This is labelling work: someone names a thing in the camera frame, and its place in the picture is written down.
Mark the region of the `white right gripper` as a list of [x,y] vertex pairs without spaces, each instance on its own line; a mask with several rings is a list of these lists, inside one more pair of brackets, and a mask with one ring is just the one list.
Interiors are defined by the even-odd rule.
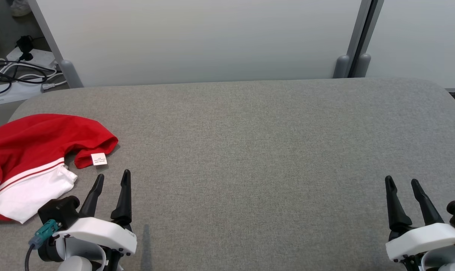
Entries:
[[385,177],[389,229],[405,233],[386,243],[389,259],[407,271],[455,271],[455,228],[445,224],[418,180],[412,179],[411,186],[426,225],[413,230],[393,178]]

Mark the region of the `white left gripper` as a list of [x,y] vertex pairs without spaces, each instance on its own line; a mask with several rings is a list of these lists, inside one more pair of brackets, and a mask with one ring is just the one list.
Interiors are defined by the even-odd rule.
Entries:
[[54,233],[63,259],[59,271],[123,271],[121,259],[136,253],[137,236],[123,228],[132,222],[131,172],[124,170],[117,206],[110,215],[112,222],[94,218],[104,179],[103,174],[97,175],[78,212],[80,219],[67,230]]

